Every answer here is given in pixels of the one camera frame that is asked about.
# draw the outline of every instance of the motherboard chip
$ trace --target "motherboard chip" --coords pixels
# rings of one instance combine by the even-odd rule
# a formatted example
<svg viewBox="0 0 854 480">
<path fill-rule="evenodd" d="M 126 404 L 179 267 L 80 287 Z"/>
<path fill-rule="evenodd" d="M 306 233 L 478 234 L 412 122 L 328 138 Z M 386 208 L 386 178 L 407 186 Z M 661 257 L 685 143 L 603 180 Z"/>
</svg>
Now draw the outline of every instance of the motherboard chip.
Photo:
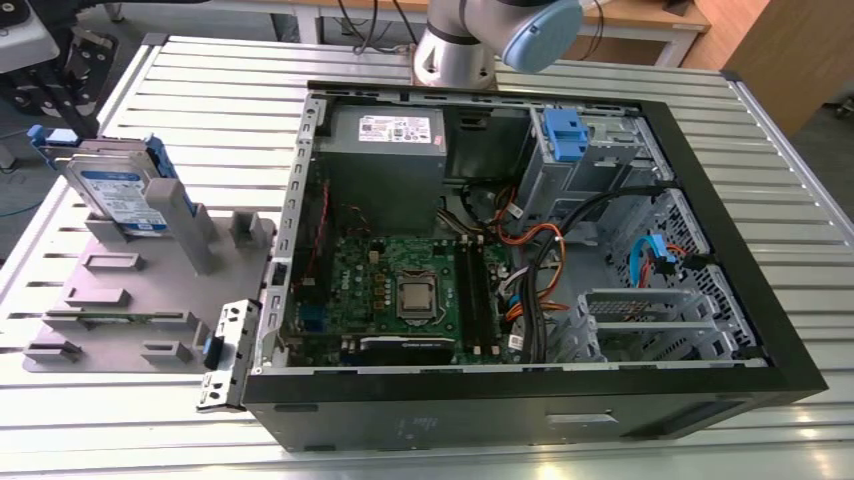
<svg viewBox="0 0 854 480">
<path fill-rule="evenodd" d="M 436 319 L 436 274 L 404 270 L 398 276 L 398 318 L 419 327 Z"/>
<path fill-rule="evenodd" d="M 400 306 L 404 312 L 424 312 L 432 308 L 432 289 L 426 283 L 403 284 Z"/>
</svg>

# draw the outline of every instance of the blue hard drive label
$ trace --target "blue hard drive label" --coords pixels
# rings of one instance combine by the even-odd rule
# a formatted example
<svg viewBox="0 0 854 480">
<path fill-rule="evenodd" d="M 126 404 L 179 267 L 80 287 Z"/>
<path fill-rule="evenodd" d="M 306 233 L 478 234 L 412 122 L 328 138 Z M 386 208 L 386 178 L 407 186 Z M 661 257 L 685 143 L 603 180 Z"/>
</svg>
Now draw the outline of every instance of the blue hard drive label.
<svg viewBox="0 0 854 480">
<path fill-rule="evenodd" d="M 114 221 L 139 235 L 160 235 L 166 219 L 146 203 L 146 182 L 132 172 L 83 171 L 81 181 Z"/>
<path fill-rule="evenodd" d="M 136 173 L 126 173 L 126 172 L 91 172 L 84 171 L 80 172 L 89 180 L 114 180 L 116 182 L 139 182 L 142 180 L 140 176 Z"/>
</svg>

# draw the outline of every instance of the power supply label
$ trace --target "power supply label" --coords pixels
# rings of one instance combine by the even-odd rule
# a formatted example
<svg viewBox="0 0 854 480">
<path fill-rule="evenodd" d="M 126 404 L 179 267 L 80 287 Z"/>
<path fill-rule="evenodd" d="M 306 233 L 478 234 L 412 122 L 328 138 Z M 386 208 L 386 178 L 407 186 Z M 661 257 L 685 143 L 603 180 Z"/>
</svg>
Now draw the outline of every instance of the power supply label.
<svg viewBox="0 0 854 480">
<path fill-rule="evenodd" d="M 166 230 L 163 215 L 146 202 L 146 182 L 136 173 L 83 171 L 80 175 L 116 223 L 139 235 L 159 235 Z"/>
<path fill-rule="evenodd" d="M 367 115 L 359 119 L 359 141 L 431 143 L 430 118 Z"/>
</svg>

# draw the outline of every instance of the ram slot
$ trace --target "ram slot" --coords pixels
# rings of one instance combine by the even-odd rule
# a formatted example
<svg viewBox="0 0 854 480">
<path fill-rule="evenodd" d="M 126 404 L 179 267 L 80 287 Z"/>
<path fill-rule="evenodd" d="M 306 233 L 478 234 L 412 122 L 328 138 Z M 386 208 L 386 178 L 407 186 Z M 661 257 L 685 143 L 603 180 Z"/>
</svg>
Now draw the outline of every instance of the ram slot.
<svg viewBox="0 0 854 480">
<path fill-rule="evenodd" d="M 463 347 L 467 352 L 478 346 L 478 326 L 475 323 L 475 304 L 471 294 L 470 246 L 458 244 L 454 250 L 454 271 L 456 274 L 456 301 L 459 306 Z"/>
<path fill-rule="evenodd" d="M 495 330 L 490 305 L 490 271 L 486 267 L 482 246 L 470 249 L 468 272 L 471 275 L 471 301 L 474 304 L 478 345 L 480 346 L 480 353 L 491 355 L 492 346 L 495 345 Z"/>
</svg>

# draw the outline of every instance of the blue plastic clip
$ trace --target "blue plastic clip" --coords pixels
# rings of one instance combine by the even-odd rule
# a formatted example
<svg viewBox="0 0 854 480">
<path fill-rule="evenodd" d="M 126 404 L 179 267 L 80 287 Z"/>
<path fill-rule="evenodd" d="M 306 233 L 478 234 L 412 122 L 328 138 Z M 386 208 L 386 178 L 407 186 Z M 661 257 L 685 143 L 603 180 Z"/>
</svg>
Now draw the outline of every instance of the blue plastic clip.
<svg viewBox="0 0 854 480">
<path fill-rule="evenodd" d="M 629 279 L 633 285 L 638 285 L 641 281 L 641 267 L 638 265 L 639 260 L 643 258 L 643 245 L 650 245 L 653 248 L 653 255 L 657 259 L 663 259 L 665 262 L 675 264 L 677 257 L 667 250 L 667 242 L 661 234 L 645 235 L 638 239 L 631 247 L 631 253 L 629 254 Z"/>
<path fill-rule="evenodd" d="M 546 134 L 555 147 L 555 161 L 578 162 L 585 157 L 590 141 L 587 127 L 574 109 L 547 108 L 543 111 Z"/>
<path fill-rule="evenodd" d="M 44 154 L 41 149 L 49 146 L 76 147 L 80 145 L 80 137 L 77 137 L 73 130 L 68 130 L 67 128 L 57 128 L 51 131 L 51 134 L 48 135 L 47 130 L 41 125 L 33 125 L 27 131 L 27 136 L 29 137 L 29 144 L 39 152 L 39 155 L 41 155 L 41 158 L 44 158 L 44 162 L 48 164 L 48 167 L 53 170 L 56 170 L 53 160 Z"/>
</svg>

